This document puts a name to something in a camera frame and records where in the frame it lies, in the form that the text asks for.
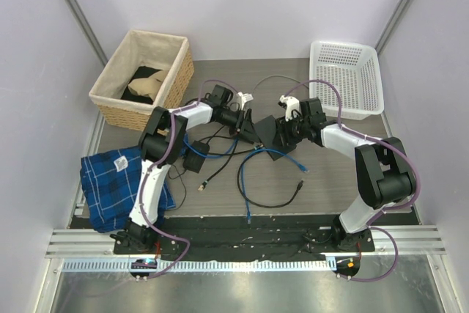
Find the black network switch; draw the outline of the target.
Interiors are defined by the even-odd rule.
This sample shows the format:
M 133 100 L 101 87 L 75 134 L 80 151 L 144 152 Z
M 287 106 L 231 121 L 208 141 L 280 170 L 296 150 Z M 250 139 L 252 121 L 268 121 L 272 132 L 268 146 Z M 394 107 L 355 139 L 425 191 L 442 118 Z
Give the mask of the black network switch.
M 281 158 L 292 151 L 292 148 L 281 144 L 281 139 L 277 131 L 276 118 L 273 115 L 267 116 L 254 124 L 254 130 L 260 143 L 273 161 Z

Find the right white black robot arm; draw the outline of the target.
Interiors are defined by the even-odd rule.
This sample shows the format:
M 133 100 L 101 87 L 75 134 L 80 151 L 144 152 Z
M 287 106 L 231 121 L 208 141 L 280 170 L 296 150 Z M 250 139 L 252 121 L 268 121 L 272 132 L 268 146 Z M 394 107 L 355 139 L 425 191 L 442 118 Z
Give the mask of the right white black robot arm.
M 328 121 L 317 98 L 300 101 L 282 95 L 278 104 L 285 109 L 276 119 L 282 146 L 294 148 L 307 139 L 355 161 L 358 196 L 331 227 L 330 239 L 338 250 L 355 247 L 384 209 L 416 195 L 417 177 L 399 139 L 366 136 L 338 120 Z

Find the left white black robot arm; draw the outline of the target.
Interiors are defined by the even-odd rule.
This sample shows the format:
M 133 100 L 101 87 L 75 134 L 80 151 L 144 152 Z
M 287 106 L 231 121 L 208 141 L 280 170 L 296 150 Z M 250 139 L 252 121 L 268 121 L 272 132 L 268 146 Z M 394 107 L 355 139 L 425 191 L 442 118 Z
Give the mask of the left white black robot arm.
M 217 122 L 229 133 L 248 143 L 259 141 L 254 131 L 251 93 L 233 92 L 220 84 L 212 92 L 179 108 L 153 110 L 139 140 L 142 176 L 134 206 L 117 245 L 146 254 L 154 249 L 157 233 L 158 203 L 171 165 L 179 158 L 185 134 L 191 128 Z

